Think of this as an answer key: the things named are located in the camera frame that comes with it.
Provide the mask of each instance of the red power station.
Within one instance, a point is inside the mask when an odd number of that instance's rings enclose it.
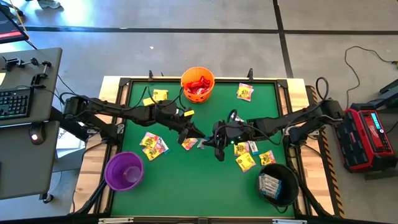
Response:
[[[345,110],[344,122],[335,126],[335,131],[348,171],[378,171],[397,165],[394,150],[373,105],[353,103]]]

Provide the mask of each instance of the black bucket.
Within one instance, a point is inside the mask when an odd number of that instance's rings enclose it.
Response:
[[[277,200],[261,193],[259,177],[256,179],[256,188],[265,201],[273,205],[278,212],[285,213],[287,207],[296,201],[297,196],[299,196],[299,183],[297,182],[296,175],[287,166],[281,164],[268,164],[261,169],[260,174],[267,174],[281,180],[280,192]]]

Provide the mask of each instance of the desk leg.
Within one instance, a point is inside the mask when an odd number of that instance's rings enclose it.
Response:
[[[76,138],[86,141],[88,138],[87,131],[81,128],[80,124],[76,121],[70,121],[63,118],[61,111],[56,108],[51,108],[50,119],[49,121],[59,121],[60,127],[68,131],[69,133],[76,136]]]

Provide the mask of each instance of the gray floor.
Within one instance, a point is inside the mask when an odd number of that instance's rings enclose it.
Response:
[[[214,29],[276,29],[272,0],[64,0],[63,9],[42,10],[36,1],[13,1],[25,12],[27,26],[162,27]],[[285,29],[290,30],[398,30],[396,0],[280,0]],[[105,75],[180,76],[192,66],[204,66],[219,77],[243,77],[249,68],[256,77],[286,77],[277,34],[166,34],[29,32],[38,48],[62,47],[60,75],[75,91],[98,96]],[[295,78],[309,85],[319,76],[330,83],[330,97],[346,106],[345,91],[356,79],[344,63],[344,51],[353,45],[377,50],[398,60],[398,35],[286,35]],[[30,49],[26,43],[0,45],[0,52]],[[361,86],[350,93],[350,103],[367,102],[394,81],[398,70],[369,52],[354,49],[348,61],[358,72]],[[58,85],[59,91],[67,89]],[[386,129],[395,123],[387,119]],[[328,132],[333,147],[333,135]],[[396,223],[398,178],[365,182],[347,173],[338,152],[332,150],[343,206],[348,218]],[[53,175],[52,186],[60,174]],[[54,190],[56,200],[44,205],[36,195],[0,201],[0,220],[64,215],[68,213],[76,172],[64,172]]]

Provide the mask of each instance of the red candy wrapper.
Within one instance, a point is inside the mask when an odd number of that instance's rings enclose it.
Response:
[[[185,89],[189,93],[193,93],[196,95],[201,95],[209,91],[210,89],[210,80],[207,80],[204,76],[200,77],[200,80],[197,82],[190,82],[186,85]]]

